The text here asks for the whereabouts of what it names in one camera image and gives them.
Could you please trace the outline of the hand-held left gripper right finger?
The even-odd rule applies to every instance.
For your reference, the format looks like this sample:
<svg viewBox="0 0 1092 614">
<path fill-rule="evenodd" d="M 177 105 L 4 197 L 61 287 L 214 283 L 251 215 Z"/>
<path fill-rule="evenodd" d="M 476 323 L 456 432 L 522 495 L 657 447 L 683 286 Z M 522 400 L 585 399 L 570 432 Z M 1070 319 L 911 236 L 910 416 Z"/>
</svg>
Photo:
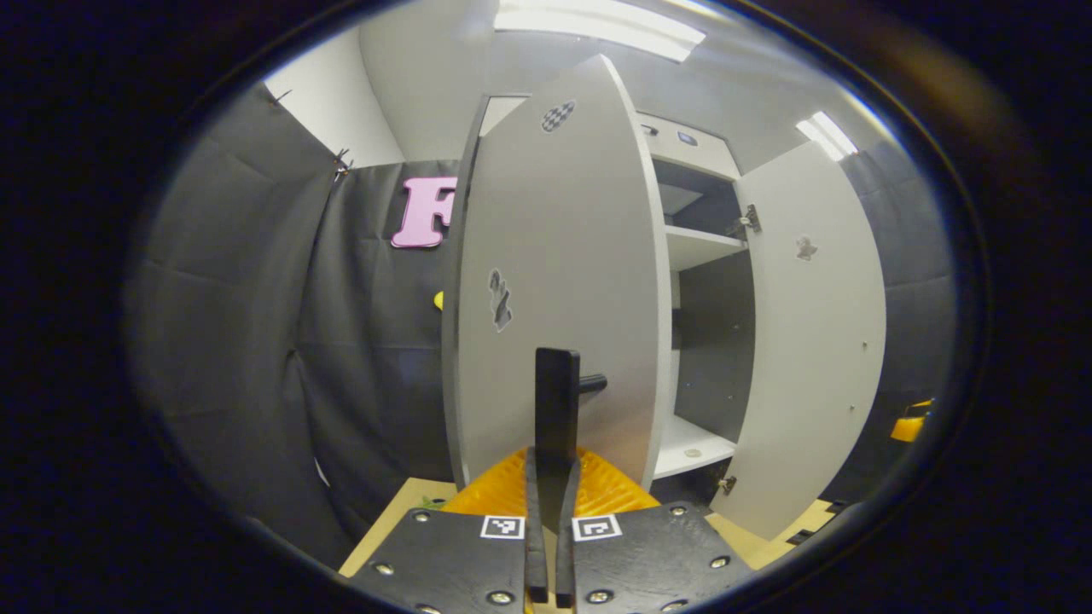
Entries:
<svg viewBox="0 0 1092 614">
<path fill-rule="evenodd" d="M 690 501 L 656 501 L 578 450 L 557 539 L 556 598 L 573 613 L 690 613 L 753 577 Z"/>
</svg>

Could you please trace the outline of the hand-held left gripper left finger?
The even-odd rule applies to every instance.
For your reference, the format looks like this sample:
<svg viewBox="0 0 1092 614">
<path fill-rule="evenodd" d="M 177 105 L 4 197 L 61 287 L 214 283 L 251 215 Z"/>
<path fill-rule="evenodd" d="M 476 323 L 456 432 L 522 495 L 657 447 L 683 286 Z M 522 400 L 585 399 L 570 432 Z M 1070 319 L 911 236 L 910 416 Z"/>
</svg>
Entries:
<svg viewBox="0 0 1092 614">
<path fill-rule="evenodd" d="M 397 613 L 531 613 L 549 599 L 534 454 L 435 501 L 393 501 L 351 553 L 348 582 Z"/>
</svg>

